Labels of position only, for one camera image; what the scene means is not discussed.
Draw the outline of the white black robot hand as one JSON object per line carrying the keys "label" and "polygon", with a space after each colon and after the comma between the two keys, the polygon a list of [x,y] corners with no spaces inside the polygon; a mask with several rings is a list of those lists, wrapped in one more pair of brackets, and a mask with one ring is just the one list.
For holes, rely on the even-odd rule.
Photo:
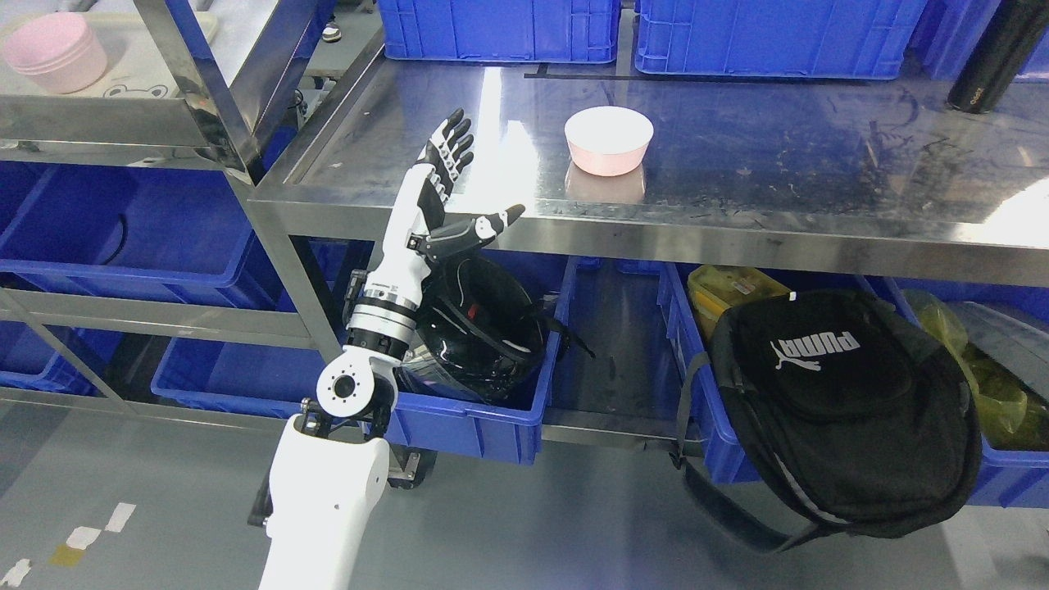
{"label": "white black robot hand", "polygon": [[382,258],[366,280],[367,290],[420,305],[422,285],[435,266],[494,243],[524,213],[524,206],[516,204],[486,216],[447,220],[452,190],[475,159],[471,125],[458,108],[426,139],[398,187],[381,243]]}

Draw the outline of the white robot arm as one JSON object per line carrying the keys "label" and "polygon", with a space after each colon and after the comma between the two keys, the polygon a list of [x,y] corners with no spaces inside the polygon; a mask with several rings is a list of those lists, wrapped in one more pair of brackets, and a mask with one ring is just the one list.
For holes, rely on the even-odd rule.
{"label": "white robot arm", "polygon": [[[321,410],[378,423],[397,406],[393,371],[415,331],[422,288],[368,283],[349,329],[362,338],[345,344],[317,380]],[[273,511],[262,589],[347,589],[374,505],[385,492],[390,445],[379,434],[342,442],[305,431],[303,414],[281,433],[269,473]]]}

